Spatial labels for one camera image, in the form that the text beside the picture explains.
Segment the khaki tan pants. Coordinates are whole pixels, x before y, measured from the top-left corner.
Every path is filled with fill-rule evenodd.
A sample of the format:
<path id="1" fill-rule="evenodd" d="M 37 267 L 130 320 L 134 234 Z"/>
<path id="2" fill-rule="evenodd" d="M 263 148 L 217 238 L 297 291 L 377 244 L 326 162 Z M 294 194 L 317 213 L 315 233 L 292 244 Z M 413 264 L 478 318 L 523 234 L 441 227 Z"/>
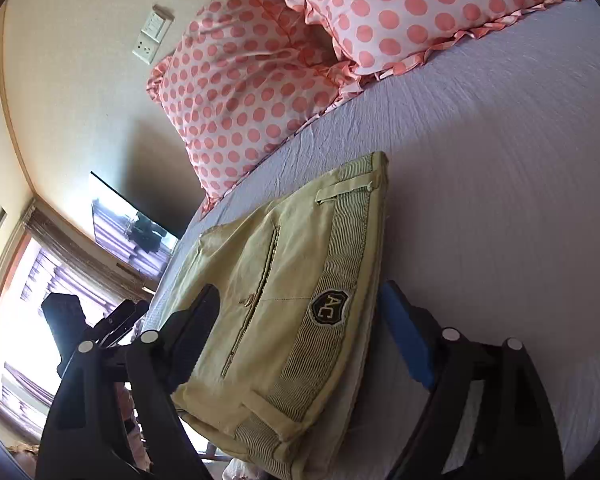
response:
<path id="1" fill-rule="evenodd" d="M 189 426 L 279 479 L 323 479 L 347 430 L 379 285 L 388 160 L 373 152 L 178 251 L 160 327 L 204 286 L 219 311 L 172 396 Z"/>

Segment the brown window curtain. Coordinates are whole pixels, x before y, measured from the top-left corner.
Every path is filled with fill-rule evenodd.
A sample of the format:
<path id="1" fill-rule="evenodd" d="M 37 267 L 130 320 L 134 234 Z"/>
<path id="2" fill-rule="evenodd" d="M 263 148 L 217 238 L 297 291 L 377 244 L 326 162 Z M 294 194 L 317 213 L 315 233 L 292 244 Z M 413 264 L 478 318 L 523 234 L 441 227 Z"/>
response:
<path id="1" fill-rule="evenodd" d="M 146 283 L 140 274 L 96 245 L 44 200 L 38 197 L 31 200 L 22 223 L 45 249 L 67 263 L 80 278 L 96 284 L 102 292 L 119 300 L 151 302 L 151 294 L 143 290 Z"/>

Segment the lavender bed sheet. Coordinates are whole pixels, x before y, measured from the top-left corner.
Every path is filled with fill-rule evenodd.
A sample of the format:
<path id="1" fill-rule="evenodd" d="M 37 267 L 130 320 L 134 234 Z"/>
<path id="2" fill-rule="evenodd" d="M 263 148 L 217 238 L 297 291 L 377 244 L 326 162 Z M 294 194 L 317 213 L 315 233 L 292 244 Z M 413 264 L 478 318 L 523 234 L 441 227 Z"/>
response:
<path id="1" fill-rule="evenodd" d="M 374 151 L 389 159 L 382 274 L 468 338 L 527 347 L 566 471 L 600 442 L 600 6 L 566 1 L 373 84 L 303 129 L 178 243 Z"/>

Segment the large pink polka-dot pillow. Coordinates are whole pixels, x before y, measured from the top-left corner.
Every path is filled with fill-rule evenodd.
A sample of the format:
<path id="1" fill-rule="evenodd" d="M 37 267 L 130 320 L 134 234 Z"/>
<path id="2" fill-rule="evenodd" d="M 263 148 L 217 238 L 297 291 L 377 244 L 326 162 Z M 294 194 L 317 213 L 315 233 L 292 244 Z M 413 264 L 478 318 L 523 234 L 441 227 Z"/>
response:
<path id="1" fill-rule="evenodd" d="M 362 90 L 284 0 L 210 0 L 146 84 L 217 203 L 268 156 Z"/>

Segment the black framed wall mirror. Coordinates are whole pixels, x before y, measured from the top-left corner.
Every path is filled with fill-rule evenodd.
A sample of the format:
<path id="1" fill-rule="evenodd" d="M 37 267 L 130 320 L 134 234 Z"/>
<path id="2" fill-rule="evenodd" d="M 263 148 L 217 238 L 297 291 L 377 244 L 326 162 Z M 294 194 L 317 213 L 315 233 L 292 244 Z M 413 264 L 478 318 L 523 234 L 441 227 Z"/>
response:
<path id="1" fill-rule="evenodd" d="M 180 239 L 90 173 L 94 240 L 134 271 L 158 282 Z"/>

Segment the white wall power socket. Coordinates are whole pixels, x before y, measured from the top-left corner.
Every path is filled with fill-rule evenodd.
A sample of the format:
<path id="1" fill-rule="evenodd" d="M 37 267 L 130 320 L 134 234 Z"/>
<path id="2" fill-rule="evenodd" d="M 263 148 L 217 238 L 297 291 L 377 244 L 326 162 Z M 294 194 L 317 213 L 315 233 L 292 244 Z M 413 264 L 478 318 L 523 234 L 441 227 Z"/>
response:
<path id="1" fill-rule="evenodd" d="M 159 44 L 156 40 L 153 40 L 151 36 L 146 35 L 144 32 L 139 32 L 132 47 L 132 53 L 141 61 L 150 65 L 158 49 Z"/>

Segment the white wall light switch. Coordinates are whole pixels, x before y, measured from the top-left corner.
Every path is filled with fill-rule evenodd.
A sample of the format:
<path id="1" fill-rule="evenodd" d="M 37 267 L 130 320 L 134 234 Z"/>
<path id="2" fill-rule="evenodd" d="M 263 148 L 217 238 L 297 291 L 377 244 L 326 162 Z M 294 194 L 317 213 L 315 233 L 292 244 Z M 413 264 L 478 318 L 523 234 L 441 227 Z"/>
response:
<path id="1" fill-rule="evenodd" d="M 173 15 L 168 10 L 161 6 L 153 6 L 140 31 L 157 44 L 161 44 L 172 22 Z"/>

